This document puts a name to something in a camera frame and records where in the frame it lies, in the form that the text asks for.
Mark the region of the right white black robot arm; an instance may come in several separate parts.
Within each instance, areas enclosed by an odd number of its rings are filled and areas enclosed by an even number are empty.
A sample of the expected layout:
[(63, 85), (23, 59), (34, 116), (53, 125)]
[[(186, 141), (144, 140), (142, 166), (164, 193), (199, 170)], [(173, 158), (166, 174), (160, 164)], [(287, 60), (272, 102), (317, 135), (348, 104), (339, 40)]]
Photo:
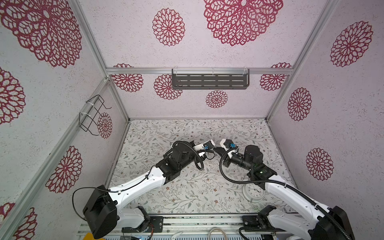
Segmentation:
[[(221, 159), (222, 176), (234, 184), (255, 184), (293, 208), (299, 217), (285, 214), (273, 206), (258, 213), (266, 231), (283, 230), (302, 240), (353, 240), (355, 238), (347, 213), (338, 206), (330, 208), (289, 185), (276, 171), (266, 166), (259, 147), (248, 145), (240, 154), (235, 144), (215, 147)], [(235, 181), (226, 176), (223, 167), (235, 164), (248, 171), (248, 181)]]

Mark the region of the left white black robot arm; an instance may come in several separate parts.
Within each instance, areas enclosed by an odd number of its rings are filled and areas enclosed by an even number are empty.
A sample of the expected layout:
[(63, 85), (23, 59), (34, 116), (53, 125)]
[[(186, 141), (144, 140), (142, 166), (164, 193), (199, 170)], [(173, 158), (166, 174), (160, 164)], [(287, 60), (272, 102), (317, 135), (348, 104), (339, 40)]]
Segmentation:
[(176, 141), (163, 159), (141, 176), (109, 189), (104, 185), (94, 188), (83, 209), (93, 238), (102, 239), (115, 228), (138, 233), (147, 230), (151, 218), (146, 210), (143, 207), (127, 209), (126, 206), (147, 192), (173, 181), (190, 163), (202, 171), (206, 154), (211, 153), (214, 146), (212, 140), (197, 145)]

